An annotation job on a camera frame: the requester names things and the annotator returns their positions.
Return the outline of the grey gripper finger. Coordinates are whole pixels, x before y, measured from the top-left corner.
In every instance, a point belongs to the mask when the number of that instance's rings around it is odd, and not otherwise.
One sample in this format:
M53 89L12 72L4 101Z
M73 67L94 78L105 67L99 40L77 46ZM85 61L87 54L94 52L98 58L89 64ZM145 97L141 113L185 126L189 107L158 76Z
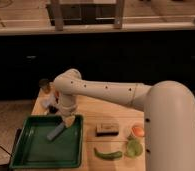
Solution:
M60 123L54 130L47 134L49 141L54 140L65 129L65 123Z

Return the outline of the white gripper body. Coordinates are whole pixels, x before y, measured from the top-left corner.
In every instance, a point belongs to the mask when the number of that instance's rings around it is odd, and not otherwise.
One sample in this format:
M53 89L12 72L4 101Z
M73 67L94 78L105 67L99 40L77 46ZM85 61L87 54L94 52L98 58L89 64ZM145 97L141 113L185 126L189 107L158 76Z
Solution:
M58 107L62 120L65 122L65 126L72 126L75 121L75 114L77 110L76 102L60 101Z

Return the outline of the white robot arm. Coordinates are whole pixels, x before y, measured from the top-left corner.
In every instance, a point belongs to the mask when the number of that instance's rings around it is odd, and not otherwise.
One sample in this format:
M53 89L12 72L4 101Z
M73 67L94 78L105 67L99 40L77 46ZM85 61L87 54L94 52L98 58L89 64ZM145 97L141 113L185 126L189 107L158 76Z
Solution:
M53 86L65 117L75 113L78 95L142 111L146 171L195 171L195 97L185 85L86 81L78 70L69 69Z

